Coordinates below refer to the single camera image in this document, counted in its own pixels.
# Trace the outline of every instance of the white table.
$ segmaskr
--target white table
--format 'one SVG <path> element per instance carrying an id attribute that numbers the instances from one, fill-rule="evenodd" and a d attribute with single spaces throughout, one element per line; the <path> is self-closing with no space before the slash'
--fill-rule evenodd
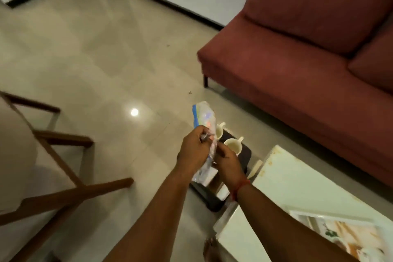
<path id="1" fill-rule="evenodd" d="M 390 251 L 393 249 L 391 220 L 280 146 L 271 150 L 252 184 L 286 211 L 294 209 L 370 220 L 383 228 L 383 238 Z M 222 226 L 225 221 L 220 219 L 220 225 L 215 226 L 219 243 L 238 262 L 270 261 L 241 208 L 237 206 L 233 210 L 232 215 L 229 208 L 223 216 L 229 219 L 226 225 Z M 387 261 L 392 261 L 392 253 L 386 254 Z"/>

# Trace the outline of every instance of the forearm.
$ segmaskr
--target forearm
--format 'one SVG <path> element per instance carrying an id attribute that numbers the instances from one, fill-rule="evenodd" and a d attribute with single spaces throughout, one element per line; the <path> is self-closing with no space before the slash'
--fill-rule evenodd
<path id="1" fill-rule="evenodd" d="M 241 187 L 238 203 L 273 262 L 355 262 L 351 255 L 307 228 L 253 185 Z"/>
<path id="2" fill-rule="evenodd" d="M 104 262 L 169 261 L 188 183 L 188 179 L 172 171 Z"/>

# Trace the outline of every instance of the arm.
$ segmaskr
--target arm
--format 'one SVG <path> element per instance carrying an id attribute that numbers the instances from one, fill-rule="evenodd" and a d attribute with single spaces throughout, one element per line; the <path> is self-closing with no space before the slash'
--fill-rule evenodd
<path id="1" fill-rule="evenodd" d="M 246 180 L 235 153 L 217 145 L 217 168 L 229 190 Z M 273 262 L 355 262 L 337 245 L 288 215 L 253 185 L 243 185 L 237 201 Z"/>
<path id="2" fill-rule="evenodd" d="M 209 154 L 211 140 L 200 141 L 201 134 L 207 131 L 200 125 L 184 138 L 175 168 L 104 262 L 170 260 L 188 185 Z"/>

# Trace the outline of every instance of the white cup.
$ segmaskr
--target white cup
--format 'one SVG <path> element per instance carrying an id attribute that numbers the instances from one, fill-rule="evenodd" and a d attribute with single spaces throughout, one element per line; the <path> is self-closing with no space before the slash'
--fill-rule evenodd
<path id="1" fill-rule="evenodd" d="M 233 150 L 236 155 L 239 155 L 242 152 L 242 141 L 244 137 L 240 137 L 238 140 L 235 138 L 230 138 L 224 142 L 224 145 L 228 146 L 230 150 Z"/>
<path id="2" fill-rule="evenodd" d="M 224 134 L 224 126 L 225 126 L 224 122 L 219 124 L 219 125 L 217 125 L 217 127 L 216 127 L 217 140 L 220 140 L 220 138 L 223 136 L 223 134 Z"/>

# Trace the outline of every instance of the sofa backrest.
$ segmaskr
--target sofa backrest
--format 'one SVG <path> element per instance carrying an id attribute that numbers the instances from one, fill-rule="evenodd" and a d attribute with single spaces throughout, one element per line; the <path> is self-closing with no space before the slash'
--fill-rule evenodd
<path id="1" fill-rule="evenodd" d="M 393 8 L 393 0 L 247 0 L 253 22 L 338 54 L 353 52 Z"/>
<path id="2" fill-rule="evenodd" d="M 365 82 L 393 94 L 393 25 L 363 46 L 348 69 Z"/>

